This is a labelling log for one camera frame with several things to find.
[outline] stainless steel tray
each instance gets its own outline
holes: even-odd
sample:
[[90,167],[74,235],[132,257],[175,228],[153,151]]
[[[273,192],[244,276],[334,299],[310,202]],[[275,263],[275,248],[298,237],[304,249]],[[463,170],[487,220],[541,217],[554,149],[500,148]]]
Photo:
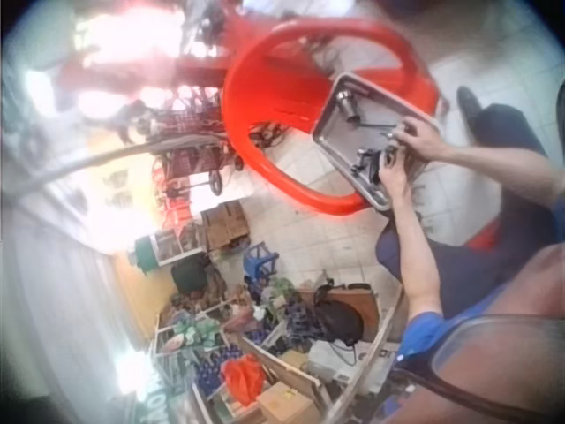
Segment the stainless steel tray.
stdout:
[[[413,116],[436,127],[437,124],[432,117],[397,95],[356,74],[346,72],[335,80],[326,106],[313,130],[313,139],[328,160],[374,208],[389,210],[390,203],[382,184],[370,182],[368,169],[359,173],[351,171],[351,166],[358,162],[358,149],[382,150],[389,144],[386,135],[388,130],[359,127],[352,116],[348,122],[346,115],[340,110],[343,106],[337,100],[343,91],[353,93],[361,122],[396,125],[402,117]],[[426,166],[414,155],[410,155],[410,152],[406,162],[410,180],[415,179]]]

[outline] blue stool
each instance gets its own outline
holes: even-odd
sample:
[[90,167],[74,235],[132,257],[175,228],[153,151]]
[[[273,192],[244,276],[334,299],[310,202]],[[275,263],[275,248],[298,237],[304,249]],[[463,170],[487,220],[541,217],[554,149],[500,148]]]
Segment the blue stool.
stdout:
[[258,245],[245,250],[244,271],[254,284],[258,284],[261,278],[267,278],[276,273],[275,262],[278,257],[278,253],[271,253],[265,246],[265,242],[261,241]]

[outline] tiled floor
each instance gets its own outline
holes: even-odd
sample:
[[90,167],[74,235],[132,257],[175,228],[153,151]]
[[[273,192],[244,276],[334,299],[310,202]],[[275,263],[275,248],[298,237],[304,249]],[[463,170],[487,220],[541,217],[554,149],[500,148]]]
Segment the tiled floor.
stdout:
[[[280,11],[277,2],[267,3],[270,11]],[[284,2],[279,7],[289,9],[294,3]],[[451,102],[449,113],[440,121],[447,142],[460,146],[473,142],[455,101],[457,87],[464,84],[477,93],[483,105],[500,102],[522,110],[551,160],[563,165],[555,99],[565,76],[565,56],[540,20],[518,0],[446,1],[403,22],[387,19],[373,2],[350,2],[349,9],[343,6],[347,2],[298,3],[295,9],[300,13],[385,20],[404,34]],[[337,39],[335,43],[342,59],[347,57],[344,67],[348,69],[390,60],[377,49],[368,51],[350,40]],[[279,168],[310,187],[333,194],[351,191],[306,134],[290,134],[268,154]],[[453,165],[428,165],[415,187],[428,236],[452,245],[467,241],[500,208],[497,184]],[[384,217],[371,209],[346,217],[314,214],[252,170],[231,176],[223,198],[239,197],[244,197],[253,241],[265,240],[271,250],[281,254],[279,271],[294,284],[314,279],[326,269],[341,283],[372,284],[386,307],[395,280],[373,253],[387,222]]]

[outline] black backpack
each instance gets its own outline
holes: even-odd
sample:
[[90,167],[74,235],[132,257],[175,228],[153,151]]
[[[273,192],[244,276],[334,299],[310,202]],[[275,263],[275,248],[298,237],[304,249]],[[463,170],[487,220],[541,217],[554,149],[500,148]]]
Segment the black backpack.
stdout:
[[314,293],[314,313],[322,327],[326,330],[328,342],[341,340],[352,347],[363,337],[363,318],[352,306],[339,300],[326,300],[328,293],[334,288],[334,282],[322,285]]

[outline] dark blue pants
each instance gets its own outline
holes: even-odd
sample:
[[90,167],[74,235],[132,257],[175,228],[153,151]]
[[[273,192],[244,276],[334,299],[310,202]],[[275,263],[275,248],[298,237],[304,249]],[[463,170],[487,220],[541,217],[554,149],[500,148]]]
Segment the dark blue pants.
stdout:
[[[527,148],[546,155],[524,114],[510,106],[493,104],[485,108],[472,130],[482,146]],[[501,240],[493,251],[449,246],[428,239],[440,272],[441,304],[446,318],[481,301],[514,277],[540,248],[556,242],[551,211],[504,188],[499,219]],[[380,235],[376,254],[377,260],[400,280],[400,245],[393,220]]]

